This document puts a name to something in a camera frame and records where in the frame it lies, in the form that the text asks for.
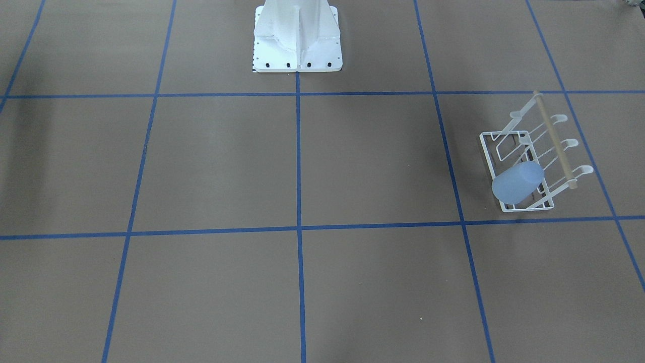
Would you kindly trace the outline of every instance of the light blue cylinder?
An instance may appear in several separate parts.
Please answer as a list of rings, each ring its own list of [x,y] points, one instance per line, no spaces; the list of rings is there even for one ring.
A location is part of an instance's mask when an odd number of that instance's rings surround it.
[[[544,170],[535,162],[518,163],[493,179],[493,194],[505,204],[518,204],[540,185]]]

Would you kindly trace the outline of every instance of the wooden rod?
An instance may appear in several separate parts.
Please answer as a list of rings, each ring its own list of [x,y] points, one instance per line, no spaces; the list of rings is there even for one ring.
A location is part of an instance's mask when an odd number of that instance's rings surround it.
[[[542,97],[539,95],[540,92],[535,91],[533,92],[535,97],[535,102],[537,103],[537,106],[540,108],[540,113],[542,114],[542,119],[544,120],[544,124],[546,125],[546,129],[549,131],[549,136],[551,136],[551,141],[553,142],[553,146],[555,147],[555,152],[558,154],[558,161],[560,162],[560,166],[562,166],[562,171],[564,171],[564,177],[567,180],[567,183],[569,184],[569,188],[571,189],[576,189],[578,187],[575,178],[573,177],[573,173],[571,171],[571,164],[569,163],[569,158],[566,157],[566,154],[564,153],[564,149],[562,148],[562,141],[560,140],[560,137],[558,136],[558,132],[553,126],[553,123],[551,122],[551,118],[549,117],[549,114],[546,112],[546,107],[544,107],[544,101],[542,100]]]

